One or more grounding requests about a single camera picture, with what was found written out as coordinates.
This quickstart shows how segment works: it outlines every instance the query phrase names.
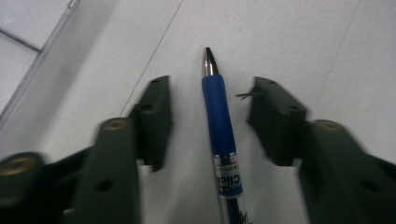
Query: pen grip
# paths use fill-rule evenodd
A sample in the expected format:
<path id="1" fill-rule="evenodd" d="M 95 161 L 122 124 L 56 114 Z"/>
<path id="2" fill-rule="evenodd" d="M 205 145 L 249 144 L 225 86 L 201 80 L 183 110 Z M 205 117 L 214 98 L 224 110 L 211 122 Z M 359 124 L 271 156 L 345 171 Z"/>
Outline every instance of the pen grip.
<path id="1" fill-rule="evenodd" d="M 210 143 L 213 155 L 229 154 L 236 151 L 233 126 L 227 106 L 224 80 L 221 75 L 204 77 L 202 89 L 206 104 Z"/>

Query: tile grout line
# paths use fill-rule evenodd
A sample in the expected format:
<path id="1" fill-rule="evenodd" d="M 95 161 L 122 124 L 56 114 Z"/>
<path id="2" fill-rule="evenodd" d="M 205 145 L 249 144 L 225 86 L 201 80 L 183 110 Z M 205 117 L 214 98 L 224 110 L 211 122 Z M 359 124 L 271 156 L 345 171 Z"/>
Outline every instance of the tile grout line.
<path id="1" fill-rule="evenodd" d="M 351 26 L 353 20 L 355 19 L 355 15 L 356 15 L 356 12 L 358 11 L 358 8 L 359 8 L 359 5 L 360 5 L 360 4 L 361 4 L 361 0 L 359 0 L 359 3 L 356 5 L 355 11 L 353 12 L 353 15 L 352 15 L 352 18 L 351 18 L 351 20 L 350 20 L 350 23 L 349 23 L 349 25 L 348 25 L 348 27 L 347 27 L 347 29 L 346 29 L 346 33 L 345 33 L 343 39 L 341 40 L 340 45 L 338 46 L 338 50 L 337 50 L 337 52 L 335 53 L 334 59 L 332 60 L 332 66 L 330 67 L 329 73 L 327 74 L 326 79 L 325 79 L 324 82 L 323 82 L 323 85 L 322 85 L 322 87 L 321 87 L 321 89 L 320 89 L 320 92 L 319 92 L 319 94 L 318 94 L 318 99 L 315 101 L 313 110 L 315 110 L 315 109 L 317 108 L 317 105 L 318 105 L 320 96 L 321 96 L 321 94 L 322 94 L 323 91 L 324 91 L 324 87 L 326 86 L 327 81 L 329 80 L 329 76 L 331 75 L 332 69 L 334 68 L 334 65 L 335 65 L 335 61 L 337 60 L 338 54 L 339 54 L 339 52 L 340 52 L 340 49 L 341 49 L 341 47 L 342 47 L 343 44 L 344 44 L 344 41 L 345 41 L 345 39 L 346 39 L 346 37 L 347 37 L 347 34 L 349 33 L 350 26 Z"/>
<path id="2" fill-rule="evenodd" d="M 126 101 L 125 106 L 124 106 L 123 109 L 121 110 L 119 117 L 121 117 L 122 113 L 123 113 L 123 112 L 125 111 L 125 109 L 126 109 L 126 106 L 127 106 L 128 103 L 130 102 L 130 100 L 131 100 L 131 98 L 132 98 L 132 95 L 134 95 L 134 90 L 136 90 L 137 85 L 140 83 L 140 80 L 142 79 L 143 75 L 146 73 L 146 70 L 148 69 L 149 64 L 151 63 L 151 60 L 154 58 L 154 55 L 155 55 L 155 53 L 157 52 L 157 49 L 159 48 L 159 46 L 160 46 L 161 43 L 163 42 L 163 38 L 165 37 L 165 35 L 166 35 L 166 33 L 167 33 L 169 27 L 170 27 L 171 24 L 172 24 L 173 19 L 175 18 L 176 14 L 178 13 L 178 10 L 180 9 L 181 4 L 183 4 L 183 1 L 184 1 L 184 0 L 181 0 L 180 4 L 178 4 L 178 7 L 177 7 L 177 10 L 176 10 L 175 14 L 173 15 L 172 19 L 169 21 L 168 26 L 166 27 L 165 31 L 163 32 L 163 36 L 161 36 L 161 39 L 160 39 L 160 41 L 158 42 L 157 47 L 156 47 L 155 50 L 152 52 L 152 55 L 151 55 L 151 57 L 149 58 L 148 63 L 146 64 L 145 69 L 143 70 L 142 74 L 140 75 L 139 79 L 137 80 L 136 85 L 134 85 L 134 89 L 132 90 L 131 94 L 129 95 L 128 100 Z"/>
<path id="3" fill-rule="evenodd" d="M 17 35 L 14 35 L 14 34 L 6 31 L 4 29 L 0 28 L 0 35 L 8 37 L 9 39 L 17 42 L 18 44 L 20 44 L 20 45 L 22 45 L 22 46 L 24 46 L 24 47 L 26 47 L 28 49 L 31 49 L 32 51 L 34 51 L 34 52 L 36 52 L 38 54 L 42 54 L 43 53 L 43 49 L 39 49 L 39 48 L 35 47 L 35 45 L 29 43 L 26 40 L 23 40 L 22 38 L 18 37 Z"/>

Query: white surface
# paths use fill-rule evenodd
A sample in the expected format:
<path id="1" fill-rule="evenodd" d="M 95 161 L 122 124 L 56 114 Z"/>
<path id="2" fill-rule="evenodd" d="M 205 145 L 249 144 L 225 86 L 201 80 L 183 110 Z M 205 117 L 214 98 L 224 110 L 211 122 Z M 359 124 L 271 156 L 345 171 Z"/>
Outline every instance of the white surface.
<path id="1" fill-rule="evenodd" d="M 0 153 L 72 154 L 92 143 L 101 121 L 127 115 L 151 79 L 171 75 L 166 165 L 156 174 L 140 168 L 144 220 L 219 223 L 201 93 L 209 46 L 225 78 L 250 221 L 307 223 L 295 170 L 263 157 L 246 124 L 249 101 L 234 96 L 254 76 L 274 79 L 313 117 L 345 123 L 370 153 L 396 162 L 395 8 L 368 0 L 82 1 L 2 131 Z"/>
<path id="2" fill-rule="evenodd" d="M 2 0 L 0 27 L 41 49 L 70 0 Z"/>
<path id="3" fill-rule="evenodd" d="M 0 35 L 0 113 L 24 74 L 35 59 L 36 53 Z"/>

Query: metal pen tip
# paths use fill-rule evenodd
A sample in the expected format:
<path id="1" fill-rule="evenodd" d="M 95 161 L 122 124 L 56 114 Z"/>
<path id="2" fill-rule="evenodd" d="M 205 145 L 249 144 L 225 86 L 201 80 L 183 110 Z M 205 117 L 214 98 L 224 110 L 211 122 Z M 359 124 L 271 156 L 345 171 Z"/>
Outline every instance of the metal pen tip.
<path id="1" fill-rule="evenodd" d="M 204 48 L 204 56 L 202 59 L 203 77 L 219 75 L 219 69 L 216 64 L 215 56 L 213 56 L 210 48 Z"/>

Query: pen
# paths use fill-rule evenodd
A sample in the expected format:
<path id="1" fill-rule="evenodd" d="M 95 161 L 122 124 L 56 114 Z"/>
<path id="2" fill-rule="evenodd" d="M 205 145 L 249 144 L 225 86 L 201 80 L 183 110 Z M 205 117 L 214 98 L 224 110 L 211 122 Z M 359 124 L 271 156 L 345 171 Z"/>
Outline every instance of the pen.
<path id="1" fill-rule="evenodd" d="M 224 80 L 210 48 L 204 49 L 202 89 L 222 217 L 226 223 L 248 224 Z"/>

